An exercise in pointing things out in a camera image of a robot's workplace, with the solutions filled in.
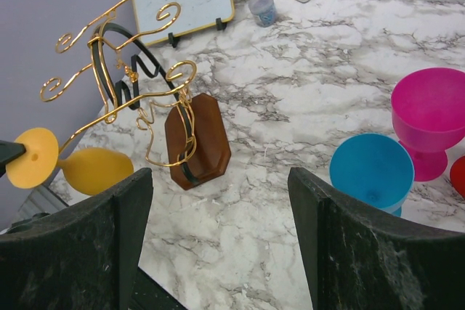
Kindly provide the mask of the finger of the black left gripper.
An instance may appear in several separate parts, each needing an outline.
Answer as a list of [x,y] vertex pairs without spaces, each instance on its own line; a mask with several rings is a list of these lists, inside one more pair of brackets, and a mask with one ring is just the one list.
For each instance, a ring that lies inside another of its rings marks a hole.
[[6,165],[24,155],[26,148],[16,142],[0,141],[0,177],[6,173]]

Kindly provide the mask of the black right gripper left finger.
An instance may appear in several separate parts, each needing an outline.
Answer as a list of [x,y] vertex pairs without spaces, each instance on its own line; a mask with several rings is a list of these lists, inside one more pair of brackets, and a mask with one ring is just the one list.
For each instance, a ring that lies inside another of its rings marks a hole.
[[153,198],[150,169],[1,236],[2,309],[127,309]]

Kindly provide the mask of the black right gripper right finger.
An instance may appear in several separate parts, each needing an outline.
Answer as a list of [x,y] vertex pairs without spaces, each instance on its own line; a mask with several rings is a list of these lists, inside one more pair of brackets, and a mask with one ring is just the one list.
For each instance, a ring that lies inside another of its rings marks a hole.
[[314,309],[462,309],[464,234],[417,224],[305,168],[288,195]]

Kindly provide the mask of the yellow wine glass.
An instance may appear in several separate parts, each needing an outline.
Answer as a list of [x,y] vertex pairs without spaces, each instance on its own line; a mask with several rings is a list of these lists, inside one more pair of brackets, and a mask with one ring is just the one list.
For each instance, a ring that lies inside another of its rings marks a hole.
[[49,129],[29,129],[15,143],[24,146],[25,152],[6,164],[6,175],[20,189],[37,187],[58,167],[72,188],[93,196],[134,173],[128,156],[105,148],[85,148],[59,159],[59,143]]

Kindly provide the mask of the blue wine glass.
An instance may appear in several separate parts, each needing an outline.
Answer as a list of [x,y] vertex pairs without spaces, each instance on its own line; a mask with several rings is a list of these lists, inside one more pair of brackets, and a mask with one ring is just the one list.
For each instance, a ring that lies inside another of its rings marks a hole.
[[401,216],[415,170],[410,155],[399,142],[382,134],[364,133],[351,136],[337,147],[329,176],[337,190]]

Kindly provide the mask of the red wine glass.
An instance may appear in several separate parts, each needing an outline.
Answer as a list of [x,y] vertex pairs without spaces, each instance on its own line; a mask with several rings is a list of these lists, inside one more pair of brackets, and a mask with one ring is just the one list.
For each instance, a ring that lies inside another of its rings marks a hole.
[[460,196],[465,197],[465,157],[456,160],[450,168],[450,183]]

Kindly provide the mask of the pink wine glass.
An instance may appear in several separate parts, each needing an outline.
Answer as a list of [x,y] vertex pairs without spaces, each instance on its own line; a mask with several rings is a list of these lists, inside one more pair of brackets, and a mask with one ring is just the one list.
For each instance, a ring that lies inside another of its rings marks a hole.
[[391,95],[392,125],[410,155],[416,181],[448,165],[446,150],[464,138],[464,72],[426,68],[402,78]]

